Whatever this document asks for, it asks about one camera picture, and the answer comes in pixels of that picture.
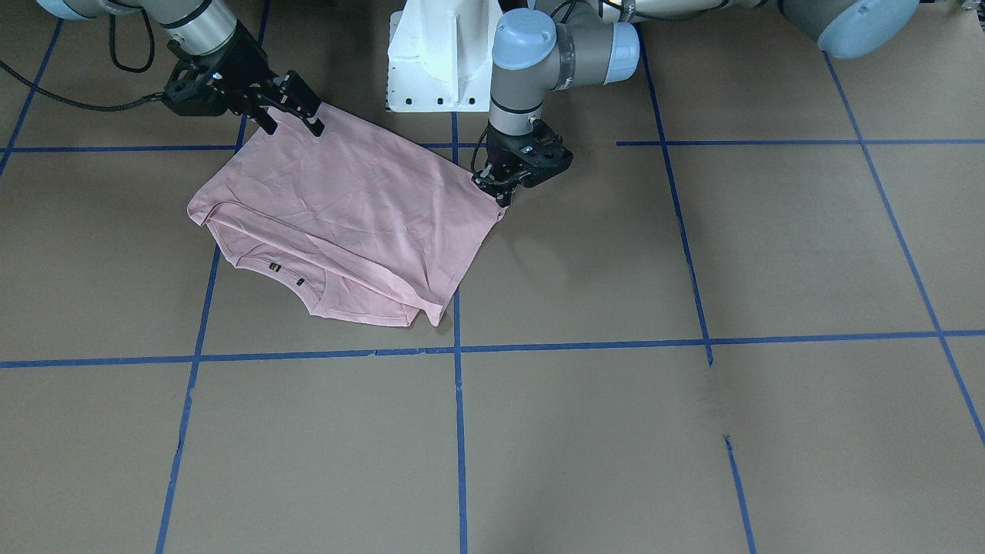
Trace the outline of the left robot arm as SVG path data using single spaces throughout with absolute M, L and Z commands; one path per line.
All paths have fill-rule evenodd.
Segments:
M 889 42 L 915 15 L 916 1 L 741 1 L 792 22 L 822 52 L 855 59 Z M 542 117 L 546 95 L 625 81 L 641 57 L 637 25 L 685 22 L 734 1 L 528 1 L 504 13 L 493 33 L 486 162 L 472 182 L 500 207 L 519 187 L 565 172 L 573 154 Z

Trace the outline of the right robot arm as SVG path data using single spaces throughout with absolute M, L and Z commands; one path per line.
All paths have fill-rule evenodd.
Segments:
M 148 27 L 168 36 L 176 60 L 161 92 L 123 105 L 89 105 L 31 85 L 46 98 L 92 112 L 122 112 L 161 102 L 182 117 L 245 116 L 271 135 L 278 123 L 268 109 L 291 115 L 314 136 L 324 123 L 321 98 L 296 71 L 274 73 L 269 57 L 225 1 L 39 1 L 38 6 L 65 21 L 88 21 L 102 15 L 139 14 Z

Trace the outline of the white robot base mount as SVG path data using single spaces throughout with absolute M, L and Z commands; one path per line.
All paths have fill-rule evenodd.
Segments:
M 389 17 L 387 109 L 488 112 L 497 1 L 407 1 Z

